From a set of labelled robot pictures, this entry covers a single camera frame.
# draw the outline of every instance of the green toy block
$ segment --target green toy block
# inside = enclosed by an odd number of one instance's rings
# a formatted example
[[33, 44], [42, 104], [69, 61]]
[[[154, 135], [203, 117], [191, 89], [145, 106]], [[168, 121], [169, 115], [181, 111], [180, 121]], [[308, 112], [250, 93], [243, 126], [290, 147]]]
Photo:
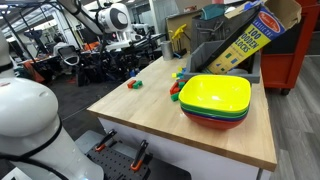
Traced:
[[179, 99], [179, 92], [171, 95], [171, 100], [173, 102], [178, 101], [178, 99]]
[[140, 86], [142, 86], [142, 81], [137, 81], [133, 84], [133, 89], [139, 89]]
[[184, 85], [186, 85], [185, 82], [179, 82], [179, 88], [180, 88], [180, 89], [182, 89]]

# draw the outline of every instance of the green bowl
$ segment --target green bowl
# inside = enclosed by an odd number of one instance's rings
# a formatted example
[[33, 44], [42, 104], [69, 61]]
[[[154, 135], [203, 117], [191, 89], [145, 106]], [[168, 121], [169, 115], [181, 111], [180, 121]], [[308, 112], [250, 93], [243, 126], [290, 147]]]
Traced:
[[242, 112], [234, 112], [234, 113], [230, 113], [230, 112], [223, 112], [223, 111], [215, 111], [215, 110], [210, 110], [210, 109], [205, 109], [205, 108], [200, 108], [200, 107], [196, 107], [196, 106], [191, 106], [188, 105], [186, 103], [183, 103], [182, 101], [180, 101], [181, 106], [183, 106], [184, 108], [190, 109], [194, 112], [201, 112], [201, 113], [207, 113], [207, 114], [214, 114], [216, 116], [229, 116], [229, 117], [234, 117], [234, 116], [241, 116], [243, 115], [245, 112], [248, 111], [249, 106], [243, 110]]
[[180, 106], [182, 109], [185, 109], [187, 111], [190, 111], [190, 112], [193, 112], [193, 113], [196, 113], [196, 114], [202, 114], [202, 115], [206, 115], [206, 116], [216, 116], [216, 117], [221, 117], [221, 118], [229, 118], [229, 119], [237, 119], [237, 118], [241, 118], [243, 116], [245, 116], [248, 111], [249, 111], [249, 108], [243, 112], [242, 114], [240, 115], [218, 115], [218, 114], [214, 114], [214, 113], [207, 113], [207, 112], [203, 112], [203, 111], [197, 111], [197, 110], [194, 110], [194, 109], [190, 109], [186, 106], [184, 106], [182, 103], [180, 103]]

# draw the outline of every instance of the black clamp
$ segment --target black clamp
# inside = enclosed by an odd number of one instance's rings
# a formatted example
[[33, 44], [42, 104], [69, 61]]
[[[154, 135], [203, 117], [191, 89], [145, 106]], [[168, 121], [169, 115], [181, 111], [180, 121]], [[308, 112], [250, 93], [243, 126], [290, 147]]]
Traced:
[[109, 141], [111, 138], [113, 138], [113, 136], [116, 134], [117, 134], [117, 131], [115, 131], [114, 129], [111, 129], [108, 132], [108, 134], [100, 141], [100, 143], [98, 143], [98, 145], [96, 146], [96, 151], [98, 152], [102, 151], [106, 147], [105, 143]]
[[134, 171], [134, 172], [137, 172], [139, 171], [141, 165], [142, 165], [142, 162], [143, 162], [143, 159], [146, 155], [146, 149], [148, 147], [149, 143], [146, 141], [146, 140], [143, 140], [140, 144], [140, 149], [139, 151], [137, 152], [136, 154], [136, 157], [134, 158], [130, 168]]

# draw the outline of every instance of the gray storage bin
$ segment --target gray storage bin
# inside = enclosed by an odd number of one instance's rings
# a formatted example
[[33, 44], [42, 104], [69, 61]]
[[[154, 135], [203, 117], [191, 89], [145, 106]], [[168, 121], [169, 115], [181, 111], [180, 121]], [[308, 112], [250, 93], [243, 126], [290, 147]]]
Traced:
[[[197, 72], [199, 67], [204, 61], [206, 61], [210, 55], [222, 44], [224, 41], [212, 41], [202, 43], [187, 59], [186, 72], [184, 73], [184, 79], [190, 79], [193, 76], [204, 74]], [[237, 76], [246, 78], [251, 83], [260, 82], [260, 52], [256, 52], [254, 55], [248, 58], [249, 68], [246, 69], [249, 74], [237, 74]]]

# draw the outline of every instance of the ceiling lights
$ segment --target ceiling lights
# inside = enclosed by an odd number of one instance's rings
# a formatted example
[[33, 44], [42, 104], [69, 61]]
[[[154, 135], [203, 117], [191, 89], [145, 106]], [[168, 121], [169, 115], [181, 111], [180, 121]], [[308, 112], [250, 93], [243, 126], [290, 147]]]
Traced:
[[[6, 11], [2, 11], [2, 14], [5, 14], [6, 13]], [[11, 11], [7, 11], [7, 14], [10, 14], [11, 13]]]
[[8, 8], [8, 5], [5, 5], [5, 4], [0, 5], [0, 9], [7, 9], [7, 8]]

